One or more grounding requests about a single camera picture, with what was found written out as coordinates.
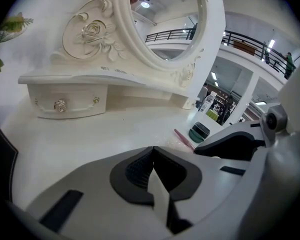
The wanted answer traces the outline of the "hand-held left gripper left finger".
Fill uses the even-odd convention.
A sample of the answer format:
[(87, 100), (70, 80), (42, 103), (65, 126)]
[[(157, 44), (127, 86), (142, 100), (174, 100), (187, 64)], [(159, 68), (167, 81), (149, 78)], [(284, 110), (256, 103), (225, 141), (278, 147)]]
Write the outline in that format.
[(86, 163), (27, 207), (39, 223), (70, 240), (163, 240), (171, 231), (148, 192), (152, 147)]

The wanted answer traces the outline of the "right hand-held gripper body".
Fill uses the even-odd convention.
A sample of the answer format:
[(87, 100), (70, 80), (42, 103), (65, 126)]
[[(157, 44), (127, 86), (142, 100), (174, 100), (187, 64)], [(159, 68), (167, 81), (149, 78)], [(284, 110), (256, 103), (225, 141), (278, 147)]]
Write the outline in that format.
[(300, 240), (300, 68), (279, 94), (288, 136), (263, 152), (235, 190), (230, 205), (233, 240)]

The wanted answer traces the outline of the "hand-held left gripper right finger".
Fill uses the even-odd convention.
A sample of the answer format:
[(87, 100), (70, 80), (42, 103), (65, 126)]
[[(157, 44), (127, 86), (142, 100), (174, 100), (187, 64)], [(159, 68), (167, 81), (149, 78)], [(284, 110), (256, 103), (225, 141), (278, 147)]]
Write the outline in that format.
[(173, 149), (152, 149), (154, 240), (235, 239), (239, 220), (217, 214), (242, 180), (228, 169), (247, 169), (247, 161), (212, 158)]

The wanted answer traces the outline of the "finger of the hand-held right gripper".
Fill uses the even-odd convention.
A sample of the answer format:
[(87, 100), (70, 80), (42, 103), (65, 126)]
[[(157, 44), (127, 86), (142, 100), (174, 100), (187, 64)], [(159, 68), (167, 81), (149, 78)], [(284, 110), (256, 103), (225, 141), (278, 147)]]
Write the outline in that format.
[(195, 149), (196, 155), (250, 161), (259, 147), (265, 147), (262, 128), (257, 121), (232, 124), (208, 137)]

